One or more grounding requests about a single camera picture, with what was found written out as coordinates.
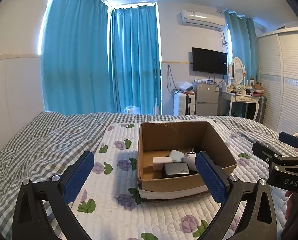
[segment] white wall-mounted air conditioner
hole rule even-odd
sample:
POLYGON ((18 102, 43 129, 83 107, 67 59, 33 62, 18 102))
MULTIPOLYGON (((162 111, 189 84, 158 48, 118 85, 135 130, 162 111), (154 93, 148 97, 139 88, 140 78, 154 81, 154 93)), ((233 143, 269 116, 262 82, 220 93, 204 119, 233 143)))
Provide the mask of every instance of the white wall-mounted air conditioner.
POLYGON ((210 15, 206 13, 199 13, 193 11, 182 11, 181 12, 182 23, 184 25, 195 25, 201 27, 211 27, 223 30, 226 22, 222 17, 210 15))

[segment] curtain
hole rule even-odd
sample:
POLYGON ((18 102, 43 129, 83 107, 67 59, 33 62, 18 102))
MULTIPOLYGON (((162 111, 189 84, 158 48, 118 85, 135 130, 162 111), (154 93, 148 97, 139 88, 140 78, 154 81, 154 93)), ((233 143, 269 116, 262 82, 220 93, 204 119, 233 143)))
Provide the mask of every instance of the curtain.
POLYGON ((108 7, 101 0, 53 0, 42 40, 46 111, 112 112, 107 53, 108 7))
POLYGON ((255 81, 258 81, 259 52, 253 20, 238 17, 235 13, 229 13, 228 10, 224 14, 230 30, 233 57, 240 58, 245 66, 246 80, 250 81, 250 76, 252 76, 255 81))
POLYGON ((112 107, 123 112, 133 105, 153 114, 156 98, 161 105, 156 6, 112 11, 109 64, 112 107))

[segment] silver bolt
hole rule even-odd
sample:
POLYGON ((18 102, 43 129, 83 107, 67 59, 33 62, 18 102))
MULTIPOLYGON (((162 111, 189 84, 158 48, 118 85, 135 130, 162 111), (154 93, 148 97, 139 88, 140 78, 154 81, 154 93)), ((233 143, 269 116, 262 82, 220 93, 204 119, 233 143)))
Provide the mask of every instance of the silver bolt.
POLYGON ((267 184, 267 182, 266 182, 264 179, 261 179, 261 180, 260 180, 260 183, 261 183, 262 185, 266 185, 266 184, 267 184))
POLYGON ((54 175, 54 176, 51 178, 52 181, 59 181, 59 179, 60 179, 60 176, 59 176, 59 175, 54 175))
POLYGON ((27 185, 28 183, 29 183, 29 179, 24 179, 22 182, 23 185, 27 185))
POLYGON ((235 176, 235 175, 231 175, 231 176, 230 176, 230 180, 231 180, 231 181, 238 181, 238 177, 235 176))

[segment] television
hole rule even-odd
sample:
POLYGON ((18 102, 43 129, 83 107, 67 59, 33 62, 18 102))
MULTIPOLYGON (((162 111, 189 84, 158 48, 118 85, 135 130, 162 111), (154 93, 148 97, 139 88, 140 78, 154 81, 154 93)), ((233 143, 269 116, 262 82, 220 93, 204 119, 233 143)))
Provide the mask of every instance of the television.
POLYGON ((192 48, 193 71, 228 74, 227 53, 209 49, 192 48))

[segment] white wardrobe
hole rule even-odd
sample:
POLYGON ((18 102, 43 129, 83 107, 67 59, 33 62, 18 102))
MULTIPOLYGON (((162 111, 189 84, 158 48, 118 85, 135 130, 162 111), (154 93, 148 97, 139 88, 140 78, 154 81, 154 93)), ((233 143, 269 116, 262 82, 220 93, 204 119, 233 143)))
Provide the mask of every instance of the white wardrobe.
POLYGON ((260 82, 267 105, 263 124, 298 132, 298 27, 258 36, 260 82))

